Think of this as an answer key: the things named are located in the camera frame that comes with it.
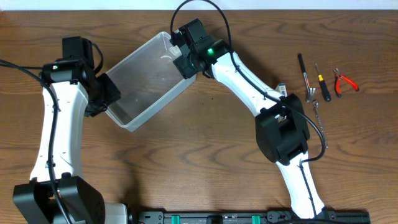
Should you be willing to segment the clear plastic container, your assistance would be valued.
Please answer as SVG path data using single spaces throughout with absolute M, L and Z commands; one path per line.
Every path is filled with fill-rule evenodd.
M 181 56 L 171 36 L 160 32 L 121 60 L 106 74 L 121 92 L 106 114 L 120 127 L 133 132 L 181 94 L 197 76 L 185 79 L 174 60 Z

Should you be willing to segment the white and blue box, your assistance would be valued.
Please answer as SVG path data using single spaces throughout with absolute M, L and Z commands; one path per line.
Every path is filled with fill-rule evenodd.
M 275 89 L 278 91 L 282 96 L 287 97 L 287 89 L 285 83 L 280 83 Z

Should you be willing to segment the small hammer black handle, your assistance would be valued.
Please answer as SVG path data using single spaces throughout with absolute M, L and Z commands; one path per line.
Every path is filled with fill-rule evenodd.
M 308 79 L 308 75 L 307 75 L 307 71 L 306 71 L 306 68 L 305 68 L 305 64 L 304 64 L 304 61 L 303 61 L 302 54 L 301 54 L 301 53 L 298 53 L 297 57 L 298 57 L 298 62 L 299 62 L 299 64 L 300 64 L 301 72 L 302 72 L 302 74 L 303 74 L 305 86 L 306 86 L 306 89 L 307 89 L 306 102 L 308 103 L 308 102 L 310 102 L 310 101 L 313 100 L 314 95 L 315 95 L 315 92 L 316 92 L 316 88 L 310 86 L 310 83 L 309 83 L 309 79 Z

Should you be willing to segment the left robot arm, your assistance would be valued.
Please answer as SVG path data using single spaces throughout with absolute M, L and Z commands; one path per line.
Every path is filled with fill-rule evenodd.
M 28 223 L 128 223 L 127 206 L 106 203 L 83 178 L 83 120 L 118 100 L 102 64 L 63 59 L 42 67 L 44 123 L 29 182 L 14 187 L 13 201 Z

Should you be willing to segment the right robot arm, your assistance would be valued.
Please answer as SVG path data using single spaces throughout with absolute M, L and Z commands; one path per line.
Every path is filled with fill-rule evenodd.
M 317 193 L 309 163 L 307 141 L 314 122 L 303 112 L 302 102 L 294 95 L 283 95 L 260 80 L 243 64 L 223 40 L 177 40 L 179 57 L 174 64 L 188 78 L 203 72 L 229 88 L 255 119 L 256 141 L 265 157 L 275 163 L 290 195 L 293 212 L 302 219 L 315 219 L 325 208 Z

